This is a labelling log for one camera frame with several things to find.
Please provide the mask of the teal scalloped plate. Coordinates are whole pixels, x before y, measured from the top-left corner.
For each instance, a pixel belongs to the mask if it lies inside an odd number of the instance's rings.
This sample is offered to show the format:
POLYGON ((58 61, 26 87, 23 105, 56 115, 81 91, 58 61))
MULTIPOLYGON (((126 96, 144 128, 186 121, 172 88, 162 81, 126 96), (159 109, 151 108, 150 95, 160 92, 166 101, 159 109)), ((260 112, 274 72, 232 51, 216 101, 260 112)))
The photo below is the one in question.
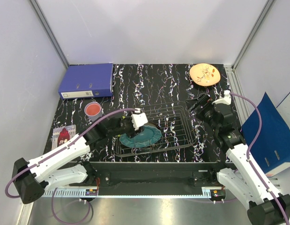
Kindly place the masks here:
POLYGON ((126 134, 120 136, 121 144, 129 148, 146 148, 157 143, 162 138, 161 130, 154 124, 148 123, 141 127, 141 132, 134 137, 126 134))

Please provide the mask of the cream floral plate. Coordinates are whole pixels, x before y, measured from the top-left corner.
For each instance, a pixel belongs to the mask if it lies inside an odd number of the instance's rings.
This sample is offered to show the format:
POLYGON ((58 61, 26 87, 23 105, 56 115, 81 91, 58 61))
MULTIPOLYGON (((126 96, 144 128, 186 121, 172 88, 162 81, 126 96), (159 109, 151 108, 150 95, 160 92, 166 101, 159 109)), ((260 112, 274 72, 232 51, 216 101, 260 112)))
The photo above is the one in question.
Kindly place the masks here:
POLYGON ((191 67, 190 78, 199 86, 209 87, 217 84, 221 80, 219 70, 207 63, 196 64, 191 67))

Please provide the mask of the lilac plastic cup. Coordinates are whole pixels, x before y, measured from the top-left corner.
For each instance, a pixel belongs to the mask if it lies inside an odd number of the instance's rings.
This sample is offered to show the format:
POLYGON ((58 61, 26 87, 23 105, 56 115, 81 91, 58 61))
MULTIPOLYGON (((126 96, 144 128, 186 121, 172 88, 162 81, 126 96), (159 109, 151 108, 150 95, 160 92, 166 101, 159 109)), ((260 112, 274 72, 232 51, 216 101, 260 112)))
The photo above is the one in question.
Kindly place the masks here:
POLYGON ((102 107, 98 102, 88 103, 84 108, 84 112, 92 122, 96 121, 103 114, 102 107))

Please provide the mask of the pink plastic cup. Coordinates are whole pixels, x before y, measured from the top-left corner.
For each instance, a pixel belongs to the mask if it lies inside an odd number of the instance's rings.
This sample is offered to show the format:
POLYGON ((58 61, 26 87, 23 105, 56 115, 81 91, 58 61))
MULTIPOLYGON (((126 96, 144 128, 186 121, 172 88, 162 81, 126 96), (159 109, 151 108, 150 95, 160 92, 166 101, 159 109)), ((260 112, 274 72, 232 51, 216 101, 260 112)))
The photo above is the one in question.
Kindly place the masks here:
POLYGON ((89 103, 85 106, 84 111, 87 116, 97 116, 101 112, 101 105, 97 102, 89 103))

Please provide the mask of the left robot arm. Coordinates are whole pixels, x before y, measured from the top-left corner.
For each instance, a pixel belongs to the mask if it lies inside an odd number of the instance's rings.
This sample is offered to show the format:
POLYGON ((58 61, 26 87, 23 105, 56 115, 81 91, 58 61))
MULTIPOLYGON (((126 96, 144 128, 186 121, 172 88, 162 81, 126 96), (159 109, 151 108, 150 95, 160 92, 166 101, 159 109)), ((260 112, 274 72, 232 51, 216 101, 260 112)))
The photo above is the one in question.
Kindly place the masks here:
POLYGON ((85 131, 75 134, 59 147, 31 160, 20 158, 14 162, 12 179, 5 187, 5 194, 13 184, 16 198, 23 204, 39 199, 46 191, 73 183, 87 186, 96 181, 96 174, 90 165, 79 164, 67 169, 62 166, 82 155, 90 153, 102 141, 117 135, 134 137, 140 134, 148 122, 145 113, 133 112, 125 118, 115 118, 120 110, 113 111, 94 121, 85 131))

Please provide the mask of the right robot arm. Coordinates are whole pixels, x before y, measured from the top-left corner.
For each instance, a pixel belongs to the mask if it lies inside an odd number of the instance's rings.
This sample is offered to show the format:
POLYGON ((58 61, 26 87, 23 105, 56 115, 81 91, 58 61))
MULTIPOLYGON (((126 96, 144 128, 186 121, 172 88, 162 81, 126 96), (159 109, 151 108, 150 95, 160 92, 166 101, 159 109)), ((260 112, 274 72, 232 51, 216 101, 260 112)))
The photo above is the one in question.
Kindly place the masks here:
POLYGON ((188 100, 188 111, 209 125, 214 141, 236 167, 224 167, 208 173, 213 186, 223 185, 242 203, 253 225, 290 224, 290 195, 283 195, 268 179, 250 153, 240 131, 234 128, 235 116, 231 108, 232 93, 226 90, 224 97, 213 100, 202 94, 188 100))

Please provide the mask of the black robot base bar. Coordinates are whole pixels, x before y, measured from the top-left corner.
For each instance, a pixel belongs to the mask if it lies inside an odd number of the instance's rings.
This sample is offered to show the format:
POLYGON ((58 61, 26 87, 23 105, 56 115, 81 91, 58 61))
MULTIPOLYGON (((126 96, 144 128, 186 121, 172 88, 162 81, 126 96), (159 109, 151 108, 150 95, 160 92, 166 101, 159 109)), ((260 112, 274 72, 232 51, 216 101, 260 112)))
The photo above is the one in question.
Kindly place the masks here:
POLYGON ((100 187, 120 183, 182 183, 191 187, 219 186, 216 173, 221 169, 236 169, 225 162, 91 162, 100 187))

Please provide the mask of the red illustrated book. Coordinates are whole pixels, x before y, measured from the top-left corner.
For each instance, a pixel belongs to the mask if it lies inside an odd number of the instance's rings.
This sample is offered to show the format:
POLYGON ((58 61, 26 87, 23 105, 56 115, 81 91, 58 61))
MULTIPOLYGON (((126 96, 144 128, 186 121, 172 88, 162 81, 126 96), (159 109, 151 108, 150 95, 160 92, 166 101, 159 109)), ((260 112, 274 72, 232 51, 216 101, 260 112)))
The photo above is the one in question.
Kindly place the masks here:
POLYGON ((52 150, 69 141, 76 135, 76 125, 57 127, 52 133, 52 150))

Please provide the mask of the white paper sheet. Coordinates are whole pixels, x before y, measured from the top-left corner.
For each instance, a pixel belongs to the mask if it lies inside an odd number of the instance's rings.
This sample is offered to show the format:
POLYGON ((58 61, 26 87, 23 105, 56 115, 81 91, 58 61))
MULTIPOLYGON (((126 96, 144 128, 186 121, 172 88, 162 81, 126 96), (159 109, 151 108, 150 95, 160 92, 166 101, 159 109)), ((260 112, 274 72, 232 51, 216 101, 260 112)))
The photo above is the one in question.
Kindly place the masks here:
POLYGON ((279 112, 288 112, 288 111, 290 111, 290 92, 278 104, 278 106, 276 107, 276 109, 279 112))

